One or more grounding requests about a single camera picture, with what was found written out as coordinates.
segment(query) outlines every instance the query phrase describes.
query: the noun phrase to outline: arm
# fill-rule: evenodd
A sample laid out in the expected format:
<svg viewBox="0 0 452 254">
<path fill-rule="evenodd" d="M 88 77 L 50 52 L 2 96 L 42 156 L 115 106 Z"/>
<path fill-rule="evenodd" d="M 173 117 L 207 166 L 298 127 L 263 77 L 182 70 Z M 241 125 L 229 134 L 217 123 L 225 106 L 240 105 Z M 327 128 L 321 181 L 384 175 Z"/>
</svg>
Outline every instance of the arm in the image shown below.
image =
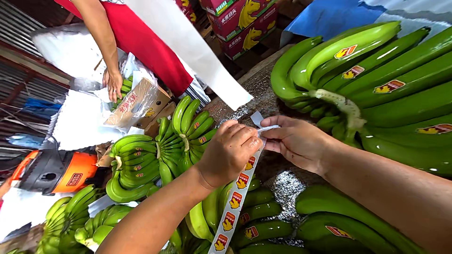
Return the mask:
<svg viewBox="0 0 452 254">
<path fill-rule="evenodd" d="M 308 122 L 270 117 L 265 149 L 316 173 L 432 253 L 452 243 L 452 182 L 379 155 L 353 148 Z"/>
<path fill-rule="evenodd" d="M 99 46 L 107 65 L 104 74 L 104 85 L 108 85 L 110 100 L 116 102 L 117 95 L 122 98 L 122 77 L 118 66 L 118 50 L 113 30 L 99 0 L 71 0 L 83 17 L 86 27 Z"/>
<path fill-rule="evenodd" d="M 201 160 L 133 209 L 96 253 L 158 253 L 185 215 L 211 191 L 236 179 L 261 146 L 254 128 L 224 122 Z"/>
</svg>

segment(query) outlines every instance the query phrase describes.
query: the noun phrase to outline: person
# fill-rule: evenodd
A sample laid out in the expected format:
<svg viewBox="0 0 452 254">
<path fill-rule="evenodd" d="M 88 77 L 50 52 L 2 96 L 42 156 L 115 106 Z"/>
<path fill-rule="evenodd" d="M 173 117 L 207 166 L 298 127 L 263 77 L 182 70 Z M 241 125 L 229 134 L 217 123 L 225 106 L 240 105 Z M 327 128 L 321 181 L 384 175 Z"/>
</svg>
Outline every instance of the person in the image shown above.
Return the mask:
<svg viewBox="0 0 452 254">
<path fill-rule="evenodd" d="M 302 120 L 274 116 L 265 149 L 316 173 L 398 228 L 428 253 L 450 253 L 452 182 L 334 139 Z M 262 145 L 256 129 L 224 122 L 201 160 L 132 210 L 98 254 L 158 253 L 178 224 L 215 188 L 236 179 Z"/>
<path fill-rule="evenodd" d="M 210 102 L 205 85 L 192 77 L 178 56 L 132 11 L 123 0 L 55 0 L 83 19 L 107 66 L 103 85 L 110 100 L 122 99 L 122 77 L 117 47 L 133 53 L 171 89 L 176 97 L 190 95 L 204 107 Z"/>
</svg>

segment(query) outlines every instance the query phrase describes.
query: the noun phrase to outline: red apron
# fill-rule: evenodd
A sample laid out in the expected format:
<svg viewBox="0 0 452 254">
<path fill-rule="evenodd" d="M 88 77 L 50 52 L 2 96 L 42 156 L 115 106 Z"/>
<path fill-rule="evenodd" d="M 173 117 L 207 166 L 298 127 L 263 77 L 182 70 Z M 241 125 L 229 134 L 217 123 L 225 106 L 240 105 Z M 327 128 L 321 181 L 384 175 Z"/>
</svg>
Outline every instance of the red apron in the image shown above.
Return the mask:
<svg viewBox="0 0 452 254">
<path fill-rule="evenodd" d="M 69 0 L 55 0 L 82 18 Z M 167 85 L 176 97 L 188 88 L 193 78 L 176 54 L 127 5 L 101 2 L 107 13 L 118 48 L 132 52 Z"/>
</svg>

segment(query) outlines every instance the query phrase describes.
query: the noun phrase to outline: stacked boxes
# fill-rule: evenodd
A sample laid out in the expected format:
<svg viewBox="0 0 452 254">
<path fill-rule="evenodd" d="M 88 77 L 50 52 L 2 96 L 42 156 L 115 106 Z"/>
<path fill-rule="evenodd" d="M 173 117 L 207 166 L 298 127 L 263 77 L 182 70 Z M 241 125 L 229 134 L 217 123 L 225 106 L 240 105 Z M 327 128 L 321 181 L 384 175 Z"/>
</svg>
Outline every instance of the stacked boxes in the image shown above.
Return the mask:
<svg viewBox="0 0 452 254">
<path fill-rule="evenodd" d="M 273 31 L 278 12 L 277 0 L 236 0 L 213 4 L 200 0 L 208 11 L 212 30 L 220 40 L 223 52 L 236 59 Z"/>
<path fill-rule="evenodd" d="M 227 42 L 220 40 L 223 52 L 230 59 L 237 59 L 275 29 L 277 16 L 277 5 L 272 5 L 262 16 L 239 34 L 230 38 Z"/>
</svg>

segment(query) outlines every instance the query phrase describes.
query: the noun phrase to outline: label strip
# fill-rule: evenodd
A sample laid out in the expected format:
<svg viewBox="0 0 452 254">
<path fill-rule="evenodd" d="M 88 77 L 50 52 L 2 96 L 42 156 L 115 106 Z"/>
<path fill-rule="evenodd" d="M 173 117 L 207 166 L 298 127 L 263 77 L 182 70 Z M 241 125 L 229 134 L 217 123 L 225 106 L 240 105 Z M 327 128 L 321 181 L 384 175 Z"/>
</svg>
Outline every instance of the label strip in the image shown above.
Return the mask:
<svg viewBox="0 0 452 254">
<path fill-rule="evenodd" d="M 251 116 L 251 119 L 257 126 L 261 127 L 260 121 L 263 120 L 263 118 L 259 111 L 254 113 Z M 217 233 L 215 234 L 212 245 L 210 246 L 209 254 L 219 254 L 226 252 L 229 243 L 231 242 L 232 235 L 234 234 L 235 227 L 237 226 L 237 222 L 240 217 L 240 211 L 243 207 L 242 204 L 245 201 L 245 197 L 248 192 L 249 183 L 253 178 L 257 162 L 259 161 L 259 157 L 264 150 L 265 143 L 267 142 L 267 139 L 262 138 L 260 136 L 260 133 L 262 131 L 277 127 L 279 126 L 274 125 L 258 130 L 259 138 L 262 139 L 263 145 L 253 156 L 248 159 L 245 170 L 235 180 L 235 184 L 232 186 L 231 191 L 229 192 L 226 207 L 223 211 L 223 215 L 221 216 Z"/>
</svg>

